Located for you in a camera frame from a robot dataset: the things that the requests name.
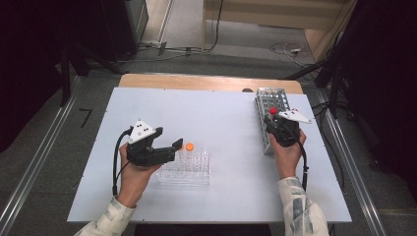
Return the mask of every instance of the human hand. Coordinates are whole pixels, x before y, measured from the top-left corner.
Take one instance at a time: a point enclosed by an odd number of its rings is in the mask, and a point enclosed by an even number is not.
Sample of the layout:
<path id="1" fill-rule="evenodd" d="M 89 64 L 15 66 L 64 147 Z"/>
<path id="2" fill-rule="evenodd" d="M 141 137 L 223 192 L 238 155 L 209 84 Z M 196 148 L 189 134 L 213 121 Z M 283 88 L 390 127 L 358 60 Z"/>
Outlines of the human hand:
<path id="1" fill-rule="evenodd" d="M 298 143 L 290 147 L 283 147 L 276 142 L 275 136 L 268 134 L 269 143 L 275 153 L 275 165 L 279 179 L 295 176 L 295 169 L 301 157 L 301 149 Z M 307 137 L 300 129 L 300 143 L 303 145 Z"/>
<path id="2" fill-rule="evenodd" d="M 125 166 L 128 163 L 127 146 L 124 144 L 119 147 L 121 165 Z M 121 173 L 122 185 L 120 187 L 120 194 L 117 196 L 117 201 L 125 207 L 134 208 L 136 203 L 142 197 L 145 188 L 148 185 L 149 178 L 162 165 L 154 165 L 151 167 L 140 167 L 129 163 Z"/>

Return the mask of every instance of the person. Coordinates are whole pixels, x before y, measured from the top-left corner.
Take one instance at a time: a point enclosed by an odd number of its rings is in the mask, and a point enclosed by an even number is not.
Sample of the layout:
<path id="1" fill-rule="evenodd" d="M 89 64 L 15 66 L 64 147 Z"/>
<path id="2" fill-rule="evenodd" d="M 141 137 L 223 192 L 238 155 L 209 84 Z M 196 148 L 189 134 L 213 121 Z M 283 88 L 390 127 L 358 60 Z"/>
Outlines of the person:
<path id="1" fill-rule="evenodd" d="M 328 224 L 321 208 L 309 200 L 296 177 L 296 167 L 301 157 L 301 149 L 296 143 L 291 147 L 282 147 L 269 134 L 269 141 L 275 156 L 276 170 L 279 175 L 278 192 L 283 204 L 285 236 L 290 235 L 328 235 Z M 307 137 L 300 130 L 300 143 Z M 119 148 L 121 166 L 127 163 L 127 144 Z M 92 221 L 77 232 L 76 236 L 122 235 L 131 219 L 137 202 L 144 193 L 151 174 L 161 165 L 144 169 L 128 164 L 121 173 L 120 194 L 109 203 L 106 212 L 98 221 Z"/>

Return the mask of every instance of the patterned sleeve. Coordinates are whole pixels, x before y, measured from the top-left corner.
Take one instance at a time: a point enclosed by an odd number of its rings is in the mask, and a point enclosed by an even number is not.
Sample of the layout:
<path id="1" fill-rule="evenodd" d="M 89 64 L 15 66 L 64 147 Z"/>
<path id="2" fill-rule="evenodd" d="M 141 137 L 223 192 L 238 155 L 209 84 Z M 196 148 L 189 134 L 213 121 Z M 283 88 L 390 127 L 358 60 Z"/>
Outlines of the patterned sleeve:
<path id="1" fill-rule="evenodd" d="M 281 196 L 285 236 L 328 235 L 328 224 L 320 207 L 307 198 L 297 177 L 277 182 Z"/>
<path id="2" fill-rule="evenodd" d="M 134 208 L 125 207 L 113 198 L 100 219 L 87 224 L 75 236 L 122 235 L 134 212 Z"/>

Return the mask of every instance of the orange cap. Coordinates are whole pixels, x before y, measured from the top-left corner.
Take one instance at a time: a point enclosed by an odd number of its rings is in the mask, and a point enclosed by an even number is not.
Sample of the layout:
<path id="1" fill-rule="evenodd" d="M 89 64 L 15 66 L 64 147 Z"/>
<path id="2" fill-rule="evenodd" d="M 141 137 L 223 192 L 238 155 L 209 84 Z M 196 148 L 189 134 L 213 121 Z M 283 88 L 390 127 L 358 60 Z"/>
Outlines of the orange cap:
<path id="1" fill-rule="evenodd" d="M 185 146 L 185 149 L 187 151 L 192 151 L 194 149 L 194 145 L 191 143 L 187 143 L 187 145 Z"/>

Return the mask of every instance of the test tube rack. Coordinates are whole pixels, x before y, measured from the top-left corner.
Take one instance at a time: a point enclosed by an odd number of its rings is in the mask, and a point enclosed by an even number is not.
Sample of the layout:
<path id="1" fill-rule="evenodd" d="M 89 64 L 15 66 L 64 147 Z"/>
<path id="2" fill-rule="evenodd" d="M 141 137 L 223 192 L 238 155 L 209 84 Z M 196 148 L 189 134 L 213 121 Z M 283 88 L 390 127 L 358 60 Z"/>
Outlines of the test tube rack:
<path id="1" fill-rule="evenodd" d="M 264 122 L 264 117 L 265 115 L 269 115 L 269 110 L 272 107 L 275 107 L 278 112 L 290 109 L 285 90 L 283 88 L 258 88 L 257 95 L 255 97 L 255 105 L 260 122 L 264 153 L 272 153 L 268 133 L 266 132 L 267 125 Z"/>
<path id="2" fill-rule="evenodd" d="M 211 151 L 198 147 L 175 152 L 175 160 L 162 165 L 156 172 L 159 183 L 208 185 L 211 175 Z"/>

